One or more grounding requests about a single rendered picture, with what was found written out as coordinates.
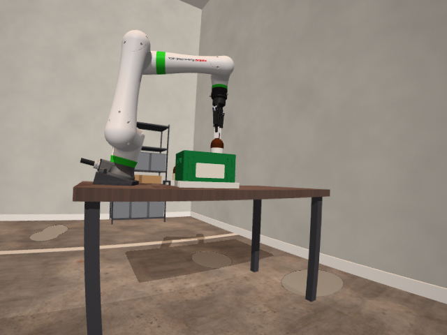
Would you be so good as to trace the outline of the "orange-brown bottle with green cap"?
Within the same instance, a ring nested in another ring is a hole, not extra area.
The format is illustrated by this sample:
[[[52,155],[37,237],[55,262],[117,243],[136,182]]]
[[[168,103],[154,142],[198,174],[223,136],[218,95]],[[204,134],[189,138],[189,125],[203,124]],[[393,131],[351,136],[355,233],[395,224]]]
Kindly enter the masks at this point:
[[[220,140],[220,133],[219,133],[219,138],[215,138],[211,142],[210,152],[212,152],[212,153],[220,153],[220,154],[224,153],[224,143],[223,143],[222,140]]]

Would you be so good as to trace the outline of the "green divided crate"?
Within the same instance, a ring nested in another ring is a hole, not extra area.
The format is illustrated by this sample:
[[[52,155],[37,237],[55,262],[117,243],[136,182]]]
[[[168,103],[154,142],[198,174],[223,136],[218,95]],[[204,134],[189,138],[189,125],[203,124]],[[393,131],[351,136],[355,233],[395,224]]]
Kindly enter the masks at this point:
[[[175,164],[175,181],[235,183],[235,159],[235,154],[184,150]]]

